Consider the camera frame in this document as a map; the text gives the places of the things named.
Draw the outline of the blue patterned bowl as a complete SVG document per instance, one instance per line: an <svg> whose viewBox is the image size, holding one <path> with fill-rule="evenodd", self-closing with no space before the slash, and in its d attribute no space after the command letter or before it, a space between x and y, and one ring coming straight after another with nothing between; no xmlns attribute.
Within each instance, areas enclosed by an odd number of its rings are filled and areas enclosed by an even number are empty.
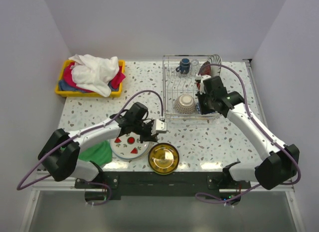
<svg viewBox="0 0 319 232"><path fill-rule="evenodd" d="M201 114L201 115L202 115L199 102L196 103L195 108L196 108L196 111L198 112L198 114ZM207 114L217 114L217 113L218 113L218 112L216 112L215 110L210 110L209 112L203 113L203 115L207 115Z"/></svg>

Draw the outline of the red patterned small dish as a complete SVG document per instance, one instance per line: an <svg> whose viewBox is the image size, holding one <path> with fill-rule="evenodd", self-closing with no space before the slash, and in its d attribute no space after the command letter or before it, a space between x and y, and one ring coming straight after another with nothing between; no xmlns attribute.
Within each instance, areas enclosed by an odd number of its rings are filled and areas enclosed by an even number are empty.
<svg viewBox="0 0 319 232"><path fill-rule="evenodd" d="M178 114L193 114L196 111L195 99L189 94L182 94L175 100L173 108Z"/></svg>

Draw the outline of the red floral plate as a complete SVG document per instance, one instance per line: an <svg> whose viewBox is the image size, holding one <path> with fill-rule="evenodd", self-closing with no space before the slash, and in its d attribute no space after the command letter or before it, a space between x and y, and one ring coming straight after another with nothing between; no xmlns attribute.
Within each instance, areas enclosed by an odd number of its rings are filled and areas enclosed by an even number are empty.
<svg viewBox="0 0 319 232"><path fill-rule="evenodd" d="M211 78L210 75L210 63L207 61L205 63L203 63L203 65L201 66L198 75L208 75L210 76L208 79Z"/></svg>

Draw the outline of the blue striped white plate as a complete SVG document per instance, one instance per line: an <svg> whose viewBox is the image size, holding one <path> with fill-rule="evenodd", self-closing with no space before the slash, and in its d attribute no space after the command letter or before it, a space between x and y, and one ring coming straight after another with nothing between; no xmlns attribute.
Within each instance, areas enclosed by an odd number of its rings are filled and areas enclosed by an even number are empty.
<svg viewBox="0 0 319 232"><path fill-rule="evenodd" d="M222 64L221 57L218 54L213 54L213 55L209 56L208 62L210 64L214 64L214 65L210 66L211 77L219 76L221 73L221 66L219 66L219 65Z"/></svg>

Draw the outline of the yellow patterned plate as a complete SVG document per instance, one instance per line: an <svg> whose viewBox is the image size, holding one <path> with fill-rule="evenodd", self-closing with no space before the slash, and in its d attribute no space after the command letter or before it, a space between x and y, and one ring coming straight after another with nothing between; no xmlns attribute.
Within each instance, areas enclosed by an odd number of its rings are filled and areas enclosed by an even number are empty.
<svg viewBox="0 0 319 232"><path fill-rule="evenodd" d="M159 143L153 146L148 154L150 168L159 175L173 173L179 165L179 153L169 143Z"/></svg>

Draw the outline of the small clear glass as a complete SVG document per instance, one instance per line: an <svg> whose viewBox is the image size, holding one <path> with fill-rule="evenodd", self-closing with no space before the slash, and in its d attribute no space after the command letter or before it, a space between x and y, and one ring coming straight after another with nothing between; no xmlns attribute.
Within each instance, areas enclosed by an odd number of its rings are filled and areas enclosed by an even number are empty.
<svg viewBox="0 0 319 232"><path fill-rule="evenodd" d="M200 63L197 59L191 61L190 72L192 75L197 75L200 70Z"/></svg>

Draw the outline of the wire dish rack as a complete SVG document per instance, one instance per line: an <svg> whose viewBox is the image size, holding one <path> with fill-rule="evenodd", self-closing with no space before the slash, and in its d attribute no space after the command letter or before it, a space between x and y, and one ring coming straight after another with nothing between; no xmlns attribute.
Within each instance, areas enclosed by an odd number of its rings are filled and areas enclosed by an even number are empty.
<svg viewBox="0 0 319 232"><path fill-rule="evenodd" d="M176 54L167 54L163 56L162 59L162 69L163 69L163 100L164 100L164 114L166 121L171 123L191 123L194 125L197 124L207 124L213 120L216 120L220 117L217 114L207 114L201 115L195 111L193 114L178 114L174 111L174 102L182 94L189 94L195 99L195 104L198 102L195 94L198 92L195 77L189 71L188 74L182 75L179 72L176 72L176 68L179 66L179 62L183 58L188 58L190 62L193 59L197 59L200 63L200 67L203 63L208 61L208 58L211 55L202 54L187 54L187 55L176 55Z"/></svg>

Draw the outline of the dark blue mug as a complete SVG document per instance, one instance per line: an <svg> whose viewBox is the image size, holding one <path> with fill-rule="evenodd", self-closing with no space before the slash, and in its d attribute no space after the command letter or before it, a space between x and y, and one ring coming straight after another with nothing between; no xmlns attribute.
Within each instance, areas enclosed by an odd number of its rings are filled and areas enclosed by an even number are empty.
<svg viewBox="0 0 319 232"><path fill-rule="evenodd" d="M175 70L176 72L179 72L182 75L186 75L190 71L190 65L191 65L190 60L188 58L183 58L179 62L179 66Z"/></svg>

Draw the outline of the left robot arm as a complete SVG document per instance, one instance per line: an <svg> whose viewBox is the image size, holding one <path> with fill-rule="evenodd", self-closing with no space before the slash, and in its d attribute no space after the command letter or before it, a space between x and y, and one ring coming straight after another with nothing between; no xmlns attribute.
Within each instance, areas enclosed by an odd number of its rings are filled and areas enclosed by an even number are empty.
<svg viewBox="0 0 319 232"><path fill-rule="evenodd" d="M148 108L136 102L124 114L112 115L95 126L70 132L57 129L39 153L38 160L57 182L73 177L98 188L103 183L102 169L93 161L80 160L80 153L130 133L139 135L141 142L157 142L157 135L166 133L167 124L163 119L144 118L147 113Z"/></svg>

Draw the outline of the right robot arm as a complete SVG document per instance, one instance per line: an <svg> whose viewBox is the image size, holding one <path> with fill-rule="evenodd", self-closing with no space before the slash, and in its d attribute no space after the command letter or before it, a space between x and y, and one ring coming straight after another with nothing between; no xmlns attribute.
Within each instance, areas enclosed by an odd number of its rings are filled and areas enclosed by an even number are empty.
<svg viewBox="0 0 319 232"><path fill-rule="evenodd" d="M233 123L259 154L261 163L234 162L223 168L222 183L232 189L240 181L271 190L298 175L299 149L278 139L249 109L237 91L228 92L219 76L196 76L200 109L214 110Z"/></svg>

